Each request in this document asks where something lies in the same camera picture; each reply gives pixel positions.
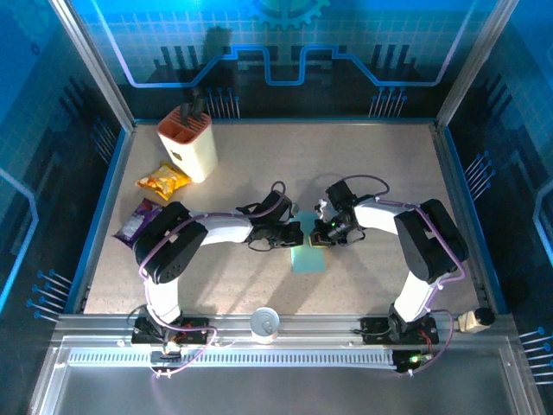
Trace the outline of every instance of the gear logo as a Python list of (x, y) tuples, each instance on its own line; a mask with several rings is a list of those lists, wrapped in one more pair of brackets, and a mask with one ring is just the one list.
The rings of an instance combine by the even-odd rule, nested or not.
[(329, 0), (250, 0), (246, 8), (250, 17), (260, 23), (286, 30), (290, 26), (299, 29), (301, 23), (310, 24), (311, 17), (320, 16), (322, 6), (329, 5)]
[(4, 0), (0, 5), (11, 11), (32, 42), (38, 42), (48, 32), (53, 17), (48, 0)]

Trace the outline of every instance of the purple snack bag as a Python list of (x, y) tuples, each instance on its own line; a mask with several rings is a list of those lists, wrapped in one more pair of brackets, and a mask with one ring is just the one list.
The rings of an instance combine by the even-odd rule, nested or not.
[(132, 213), (132, 216), (118, 232), (113, 235), (132, 248), (142, 230), (163, 210), (163, 206), (144, 198)]

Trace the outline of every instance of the beige table surface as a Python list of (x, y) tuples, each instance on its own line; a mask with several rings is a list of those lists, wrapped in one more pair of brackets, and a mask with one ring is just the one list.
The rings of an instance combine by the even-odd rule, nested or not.
[[(356, 173), (381, 176), (392, 200), (440, 199), (451, 207), (426, 125), (219, 124), (213, 127), (219, 166), (202, 183), (178, 190), (172, 201), (188, 209), (226, 211), (261, 201), (275, 180), (302, 210), (312, 211), (324, 190)], [(162, 199), (134, 185), (168, 160), (156, 127), (137, 128), (112, 212), (86, 313), (128, 313), (144, 303), (143, 284), (131, 250), (113, 235), (143, 197)], [(381, 189), (356, 179), (357, 195)], [(294, 273), (290, 252), (253, 252), (241, 244), (203, 246), (179, 283), (184, 310), (251, 313), (270, 306), (281, 314), (387, 313), (407, 276), (397, 236), (369, 230), (366, 240), (325, 250), (326, 270)], [(472, 281), (449, 284), (434, 308), (461, 313), (477, 306)]]

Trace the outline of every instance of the yellow snack bag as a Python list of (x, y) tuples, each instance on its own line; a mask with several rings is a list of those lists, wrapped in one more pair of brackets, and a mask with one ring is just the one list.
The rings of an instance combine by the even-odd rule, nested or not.
[(140, 188), (148, 188), (168, 201), (175, 190), (189, 184), (191, 181), (190, 177), (180, 172), (176, 167), (164, 162), (162, 167), (138, 180), (136, 185)]

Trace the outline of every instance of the black bracket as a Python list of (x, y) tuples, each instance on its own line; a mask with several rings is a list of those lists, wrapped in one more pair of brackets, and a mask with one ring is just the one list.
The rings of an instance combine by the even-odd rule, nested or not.
[(418, 325), (416, 329), (401, 334), (397, 342), (390, 338), (390, 326), (387, 317), (363, 317), (359, 322), (361, 329), (357, 332), (362, 335), (363, 344), (423, 346), (426, 344), (426, 339), (420, 334), (420, 331), (430, 339), (432, 344), (440, 342), (435, 320), (431, 317), (424, 319), (424, 323)]

